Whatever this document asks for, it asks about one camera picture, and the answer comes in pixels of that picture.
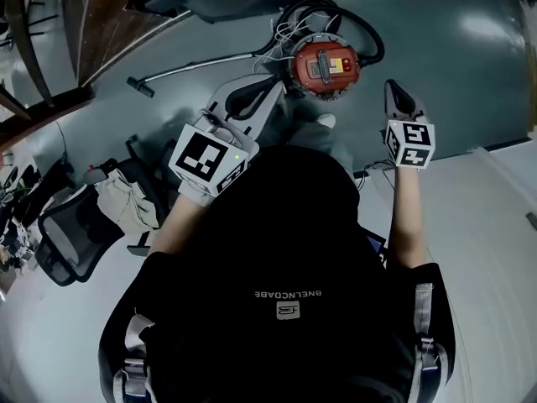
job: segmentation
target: gray floor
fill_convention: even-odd
[[[335,130],[352,152],[355,170],[387,157],[379,131],[385,125],[383,84],[390,77],[412,88],[425,103],[436,125],[436,158],[526,135],[529,73],[517,0],[336,2],[364,17],[386,45],[384,60],[364,69],[346,97],[313,103],[319,113],[336,114]],[[156,81],[153,99],[127,86],[129,76],[257,49],[269,40],[270,18],[213,25],[190,18],[116,64],[96,83],[96,100],[60,120],[77,176],[88,165],[111,156],[127,158],[123,142],[135,133],[149,155],[154,155],[168,139],[178,137],[182,125],[192,120],[223,82],[251,73],[253,62],[228,63]],[[357,50],[372,45],[347,21],[340,33]],[[56,59],[67,59],[61,21],[50,35],[36,40],[51,89],[67,89],[73,82],[70,68],[55,64]],[[13,78],[13,85],[17,97],[28,94],[25,102],[35,100],[35,91],[24,81]],[[43,170],[63,149],[55,124],[30,136],[29,144]]]

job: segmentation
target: metal tube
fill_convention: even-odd
[[[247,58],[253,58],[255,55],[252,53],[249,54],[239,54],[239,55],[232,55],[230,57],[224,57],[224,58],[217,58],[214,60],[207,60],[202,61],[201,63],[189,63],[187,65],[183,65],[182,67],[178,67],[176,69],[172,69],[170,71],[162,71],[160,73],[157,73],[156,75],[144,77],[140,80],[142,83],[151,82],[155,79],[159,79],[161,77],[174,75],[175,73],[181,73],[182,71],[193,71],[194,69],[199,69],[200,67],[206,67],[207,65],[213,65],[213,64],[220,64],[220,63],[226,63],[228,61],[235,61],[235,60],[246,60]]]

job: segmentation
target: backpack strap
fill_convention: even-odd
[[[139,314],[134,315],[128,324],[125,333],[125,348],[132,356],[138,356],[137,358],[125,359],[123,368],[114,375],[113,395],[116,403],[145,401],[147,392],[151,397],[150,401],[157,403],[149,383],[149,367],[147,367],[146,373],[145,342],[140,338],[142,331],[153,325],[154,322]]]
[[[438,389],[446,386],[448,360],[445,349],[429,335],[433,284],[418,284],[415,289],[414,329],[420,336],[415,348],[415,364],[409,403],[430,403]]]

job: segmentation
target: black hose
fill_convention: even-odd
[[[355,13],[352,13],[344,8],[340,8],[332,0],[300,0],[295,5],[290,6],[289,8],[285,9],[282,16],[279,17],[279,20],[276,23],[276,26],[274,27],[274,31],[276,31],[277,28],[281,24],[287,23],[289,17],[300,8],[306,8],[306,9],[300,14],[299,22],[303,21],[314,12],[324,12],[327,15],[330,15],[332,17],[336,15],[340,15],[339,18],[336,18],[329,25],[327,33],[337,34],[337,31],[339,30],[341,26],[342,17],[349,18],[351,21],[353,21],[354,23],[362,27],[364,30],[366,30],[368,34],[373,38],[373,42],[375,42],[375,46],[377,47],[377,52],[375,53],[375,55],[358,54],[358,64],[360,65],[360,67],[365,67],[366,65],[376,64],[384,57],[384,43],[382,39],[380,39],[380,36],[378,35],[377,31],[364,19],[360,18]],[[290,33],[289,28],[283,29],[282,33],[283,34]],[[313,32],[309,31],[308,29],[303,29],[300,31],[300,36],[304,37],[312,33]],[[298,41],[298,39],[295,38],[294,36],[291,39],[295,42]],[[255,56],[264,55],[267,52],[269,52],[277,44],[278,44],[278,40],[275,39],[273,36],[273,38],[263,48],[261,48],[260,50],[254,51],[253,55]]]

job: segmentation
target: vacuum hose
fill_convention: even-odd
[[[368,34],[373,38],[373,42],[375,43],[377,47],[377,52],[375,53],[375,55],[358,54],[358,64],[360,65],[360,67],[363,68],[367,65],[376,64],[384,57],[384,43],[382,39],[380,39],[380,36],[375,31],[375,29],[370,24],[368,24],[365,20],[357,16],[355,13],[349,12],[348,10],[337,6],[332,0],[300,0],[298,1],[296,4],[289,6],[288,8],[284,10],[282,15],[279,17],[278,22],[276,23],[274,31],[279,31],[279,26],[281,26],[284,23],[288,23],[289,17],[293,15],[298,9],[301,9],[301,8],[305,8],[305,10],[300,14],[298,23],[305,20],[312,13],[315,13],[315,12],[324,12],[328,16],[332,17],[333,21],[328,26],[328,29],[326,30],[327,33],[337,34],[337,31],[339,30],[341,26],[342,17],[349,18],[355,24],[358,24],[360,27],[366,30]],[[285,27],[280,30],[280,33],[282,33],[282,35],[291,33],[291,31],[289,30],[289,24],[286,24],[286,25],[288,27]],[[313,34],[313,32],[310,31],[309,29],[300,29],[300,31],[297,31],[295,34],[293,34],[290,40],[297,42],[302,37],[309,35],[309,34]],[[177,67],[175,69],[168,70],[168,71],[163,71],[155,75],[146,76],[139,80],[134,79],[133,77],[129,77],[127,79],[127,84],[129,84],[136,90],[142,92],[144,95],[148,97],[152,97],[154,95],[154,91],[146,85],[148,82],[154,81],[161,77],[174,75],[175,73],[181,73],[182,71],[191,71],[194,69],[198,69],[200,67],[205,67],[207,65],[215,65],[219,63],[225,63],[228,61],[245,60],[247,58],[261,57],[267,54],[277,44],[278,44],[278,40],[273,36],[271,40],[263,48],[261,48],[260,50],[256,50],[254,52],[237,54],[237,55],[229,55],[226,57],[216,58],[216,59],[206,60],[206,61],[201,61],[201,62],[191,62],[187,65],[183,65],[181,67]]]

